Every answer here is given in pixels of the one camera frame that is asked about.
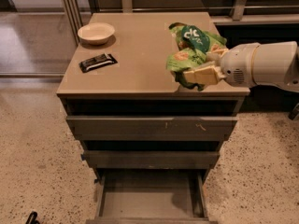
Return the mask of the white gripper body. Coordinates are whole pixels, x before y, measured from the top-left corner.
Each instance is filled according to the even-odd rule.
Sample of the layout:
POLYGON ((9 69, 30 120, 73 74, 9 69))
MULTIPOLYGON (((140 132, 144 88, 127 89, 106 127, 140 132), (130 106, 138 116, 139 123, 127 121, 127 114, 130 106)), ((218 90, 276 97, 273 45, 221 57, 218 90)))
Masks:
POLYGON ((208 52, 206 59, 215 61, 216 65, 225 75, 225 81, 236 87, 251 88, 256 85, 254 82, 252 68, 254 55, 259 43, 241 44, 229 49, 223 56, 208 52))

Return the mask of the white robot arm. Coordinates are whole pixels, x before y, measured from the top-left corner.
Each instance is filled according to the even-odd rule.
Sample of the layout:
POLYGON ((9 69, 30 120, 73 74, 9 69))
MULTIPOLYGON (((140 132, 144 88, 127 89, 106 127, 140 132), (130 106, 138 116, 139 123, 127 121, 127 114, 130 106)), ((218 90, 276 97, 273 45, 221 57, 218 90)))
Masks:
POLYGON ((209 52, 206 62, 183 72, 187 82, 252 88, 274 86, 299 92, 298 45, 295 41, 241 44, 209 52))

